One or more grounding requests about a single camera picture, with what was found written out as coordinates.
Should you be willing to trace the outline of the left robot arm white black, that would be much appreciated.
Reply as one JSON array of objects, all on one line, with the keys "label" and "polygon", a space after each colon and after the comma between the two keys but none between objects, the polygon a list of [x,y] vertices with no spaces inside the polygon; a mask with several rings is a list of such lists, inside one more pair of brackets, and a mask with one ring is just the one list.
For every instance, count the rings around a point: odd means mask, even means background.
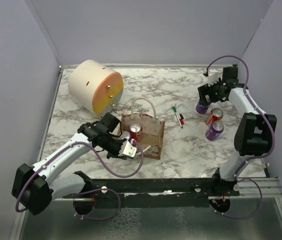
[{"label": "left robot arm white black", "polygon": [[63,196],[76,193],[86,197],[91,193],[91,184],[74,174],[65,181],[56,182],[56,178],[75,160],[95,147],[101,147],[111,157],[123,157],[127,145],[111,133],[121,122],[111,113],[94,123],[82,124],[77,133],[56,152],[29,166],[22,164],[16,170],[11,194],[16,198],[15,210],[25,210],[37,215],[49,204]]}]

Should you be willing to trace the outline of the red cola can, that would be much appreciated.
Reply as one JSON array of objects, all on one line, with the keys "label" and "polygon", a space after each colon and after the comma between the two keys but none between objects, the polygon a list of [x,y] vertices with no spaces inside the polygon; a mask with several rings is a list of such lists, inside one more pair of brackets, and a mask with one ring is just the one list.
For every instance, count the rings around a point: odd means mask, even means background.
[{"label": "red cola can", "polygon": [[208,114],[205,124],[210,125],[212,122],[220,121],[224,116],[223,111],[220,108],[214,108]]}]

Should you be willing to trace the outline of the orange red soda can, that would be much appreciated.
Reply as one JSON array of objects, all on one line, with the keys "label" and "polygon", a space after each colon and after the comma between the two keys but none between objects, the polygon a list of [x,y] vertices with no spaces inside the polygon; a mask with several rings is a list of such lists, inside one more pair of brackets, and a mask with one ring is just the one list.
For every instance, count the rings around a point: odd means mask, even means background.
[{"label": "orange red soda can", "polygon": [[131,137],[136,140],[137,142],[140,142],[143,136],[142,133],[142,126],[139,123],[132,123],[129,126],[129,132]]}]

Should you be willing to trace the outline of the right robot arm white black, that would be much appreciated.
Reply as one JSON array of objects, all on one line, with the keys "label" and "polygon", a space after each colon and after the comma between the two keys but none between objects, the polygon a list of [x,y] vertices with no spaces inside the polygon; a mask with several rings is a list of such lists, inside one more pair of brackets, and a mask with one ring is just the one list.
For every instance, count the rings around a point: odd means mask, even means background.
[{"label": "right robot arm white black", "polygon": [[275,146],[277,118],[256,104],[247,85],[239,82],[236,66],[223,68],[221,77],[217,73],[205,72],[203,75],[207,83],[198,87],[196,111],[205,114],[212,103],[229,101],[241,117],[234,137],[235,151],[219,168],[219,178],[210,183],[211,192],[221,196],[229,188],[227,182],[235,181],[251,160],[271,154]]}]

